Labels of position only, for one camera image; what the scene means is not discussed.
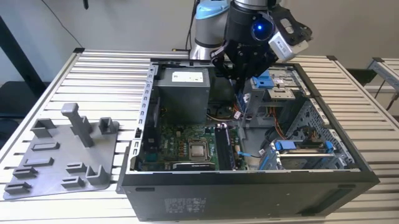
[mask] sticker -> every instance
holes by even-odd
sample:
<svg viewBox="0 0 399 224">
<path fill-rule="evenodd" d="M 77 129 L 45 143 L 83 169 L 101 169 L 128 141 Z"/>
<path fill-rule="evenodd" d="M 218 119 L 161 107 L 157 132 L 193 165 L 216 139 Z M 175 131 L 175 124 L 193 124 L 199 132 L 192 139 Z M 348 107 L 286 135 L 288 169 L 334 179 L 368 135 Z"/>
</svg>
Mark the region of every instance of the sticker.
<svg viewBox="0 0 399 224">
<path fill-rule="evenodd" d="M 274 79 L 275 83 L 284 83 L 284 81 L 282 79 Z"/>
<path fill-rule="evenodd" d="M 165 198 L 164 206 L 167 213 L 203 213 L 207 198 Z"/>
<path fill-rule="evenodd" d="M 202 72 L 175 71 L 172 74 L 172 82 L 203 83 Z"/>
<path fill-rule="evenodd" d="M 259 150 L 259 154 L 263 155 L 266 153 L 264 149 Z"/>
<path fill-rule="evenodd" d="M 240 111 L 238 111 L 236 113 L 235 113 L 235 119 L 239 119 L 239 117 L 242 116 L 242 113 L 240 113 Z"/>
</svg>

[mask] aluminum extrusion table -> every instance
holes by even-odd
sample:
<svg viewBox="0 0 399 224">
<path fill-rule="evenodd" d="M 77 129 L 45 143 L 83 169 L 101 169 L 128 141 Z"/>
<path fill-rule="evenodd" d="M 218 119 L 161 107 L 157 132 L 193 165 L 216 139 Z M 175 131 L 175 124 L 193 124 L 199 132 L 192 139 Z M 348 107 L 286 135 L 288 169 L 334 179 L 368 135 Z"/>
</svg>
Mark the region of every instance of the aluminum extrusion table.
<svg viewBox="0 0 399 224">
<path fill-rule="evenodd" d="M 399 92 L 399 59 L 375 57 L 368 66 Z"/>
<path fill-rule="evenodd" d="M 0 198 L 0 221 L 13 224 L 139 223 L 125 195 L 115 192 L 128 141 L 133 138 L 137 111 L 151 57 L 188 58 L 185 52 L 85 50 L 73 53 L 47 91 L 0 150 L 0 195 L 11 180 L 33 133 L 37 118 L 56 125 L 68 120 L 59 110 L 77 102 L 81 116 L 120 122 L 113 157 L 112 184 L 101 191 L 24 198 Z M 299 56 L 300 63 L 340 125 L 380 178 L 380 184 L 326 218 L 215 220 L 207 223 L 390 224 L 399 222 L 399 124 L 338 61 L 324 56 Z M 180 223 L 204 223 L 189 221 Z"/>
</svg>

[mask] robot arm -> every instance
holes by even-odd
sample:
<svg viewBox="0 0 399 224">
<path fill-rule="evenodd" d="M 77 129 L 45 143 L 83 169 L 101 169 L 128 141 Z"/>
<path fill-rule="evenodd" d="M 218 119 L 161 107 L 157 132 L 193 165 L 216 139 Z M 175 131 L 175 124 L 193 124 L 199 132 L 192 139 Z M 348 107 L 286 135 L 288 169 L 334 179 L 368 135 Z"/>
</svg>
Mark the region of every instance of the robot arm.
<svg viewBox="0 0 399 224">
<path fill-rule="evenodd" d="M 202 4 L 216 2 L 227 3 L 226 0 L 206 0 Z M 280 0 L 231 1 L 223 44 L 211 51 L 210 58 L 222 75 L 236 80 L 236 89 L 243 87 L 248 78 L 260 76 L 278 59 L 292 59 L 308 47 L 312 31 L 295 20 L 290 10 L 279 2 Z M 197 32 L 204 32 L 202 24 L 199 28 Z M 196 44 L 202 45 L 197 36 L 206 40 L 204 33 L 196 33 Z M 214 36 L 211 40 L 215 42 L 218 37 Z M 216 44 L 204 44 L 207 46 L 218 47 Z M 224 64 L 224 55 L 232 62 L 232 68 Z"/>
</svg>

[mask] wire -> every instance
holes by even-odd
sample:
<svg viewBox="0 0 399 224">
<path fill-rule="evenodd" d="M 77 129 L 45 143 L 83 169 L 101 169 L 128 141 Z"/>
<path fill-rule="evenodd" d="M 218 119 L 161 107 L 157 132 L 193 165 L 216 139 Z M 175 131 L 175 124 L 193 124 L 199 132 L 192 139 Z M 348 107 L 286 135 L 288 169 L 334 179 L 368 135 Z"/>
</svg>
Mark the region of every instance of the wire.
<svg viewBox="0 0 399 224">
<path fill-rule="evenodd" d="M 227 120 L 227 119 L 219 119 L 219 118 L 215 118 L 215 117 L 212 117 L 212 116 L 208 115 L 208 114 L 207 114 L 207 117 L 211 118 L 211 119 L 215 120 L 215 121 L 222 121 L 222 122 L 224 122 L 224 121 L 232 121 L 231 119 Z"/>
<path fill-rule="evenodd" d="M 394 105 L 394 102 L 395 102 L 395 100 L 391 100 L 391 102 L 390 102 L 390 104 L 388 104 L 388 107 L 387 107 L 387 111 L 391 109 L 391 107 L 392 107 L 392 105 Z"/>
<path fill-rule="evenodd" d="M 188 50 L 187 44 L 189 43 L 189 49 L 192 49 L 192 44 L 191 44 L 191 28 L 192 28 L 192 22 L 193 22 L 193 16 L 196 12 L 196 7 L 200 3 L 200 0 L 193 0 L 193 5 L 192 5 L 192 12 L 191 12 L 191 21 L 189 21 L 189 28 L 187 32 L 187 38 L 185 38 L 185 50 Z"/>
<path fill-rule="evenodd" d="M 268 160 L 268 156 L 264 158 L 259 170 L 263 170 L 267 160 Z"/>
<path fill-rule="evenodd" d="M 250 153 L 244 153 L 244 152 L 238 152 L 238 154 L 242 155 L 242 156 L 251 156 L 254 158 L 262 158 L 262 156 L 255 156 L 255 155 L 252 155 Z"/>
<path fill-rule="evenodd" d="M 69 35 L 73 37 L 76 43 L 79 44 L 79 46 L 83 48 L 80 42 L 77 41 L 76 37 L 72 35 L 72 33 L 69 32 L 69 30 L 67 29 L 67 27 L 64 26 L 64 24 L 61 23 L 61 20 L 59 19 L 57 15 L 55 14 L 55 12 L 52 11 L 51 7 L 48 6 L 48 4 L 44 2 L 44 0 L 41 0 L 41 2 L 44 3 L 44 5 L 48 7 L 51 13 L 55 15 L 59 23 L 61 24 L 61 27 L 64 28 L 64 30 L 69 33 Z"/>
<path fill-rule="evenodd" d="M 236 111 L 239 112 L 239 109 L 238 109 L 238 105 L 236 104 L 234 104 L 234 108 L 236 109 Z"/>
<path fill-rule="evenodd" d="M 380 84 L 380 88 L 379 88 L 379 90 L 378 90 L 376 93 L 375 93 L 375 96 L 374 96 L 375 99 L 376 99 L 376 96 L 378 96 L 379 93 L 380 93 L 380 89 L 382 89 L 382 87 L 383 87 L 384 84 L 386 84 L 386 80 L 382 82 L 382 84 Z"/>
<path fill-rule="evenodd" d="M 274 117 L 275 117 L 275 130 L 276 130 L 278 134 L 280 135 L 282 139 L 286 140 L 287 137 L 283 134 L 282 127 L 280 127 L 279 121 L 276 119 L 276 114 L 275 114 L 275 108 L 274 107 L 272 107 L 272 113 L 274 113 Z"/>
</svg>

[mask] blue clip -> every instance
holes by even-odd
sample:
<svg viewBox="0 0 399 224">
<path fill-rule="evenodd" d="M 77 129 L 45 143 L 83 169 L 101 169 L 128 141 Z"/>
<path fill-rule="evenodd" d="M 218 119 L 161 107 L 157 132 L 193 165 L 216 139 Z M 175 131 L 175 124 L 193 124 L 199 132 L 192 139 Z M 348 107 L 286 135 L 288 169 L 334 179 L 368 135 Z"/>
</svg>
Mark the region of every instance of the blue clip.
<svg viewBox="0 0 399 224">
<path fill-rule="evenodd" d="M 276 151 L 282 150 L 282 143 L 279 141 L 275 142 L 275 149 Z"/>
<path fill-rule="evenodd" d="M 283 150 L 296 149 L 296 145 L 294 141 L 279 141 Z"/>
<path fill-rule="evenodd" d="M 330 141 L 326 141 L 326 153 L 332 153 L 334 152 L 334 144 Z"/>
<path fill-rule="evenodd" d="M 258 78 L 254 77 L 252 80 L 258 89 L 272 89 L 275 86 L 268 70 L 266 70 Z"/>
<path fill-rule="evenodd" d="M 252 156 L 250 153 L 243 153 L 243 152 L 238 152 L 238 154 L 242 156 Z"/>
</svg>

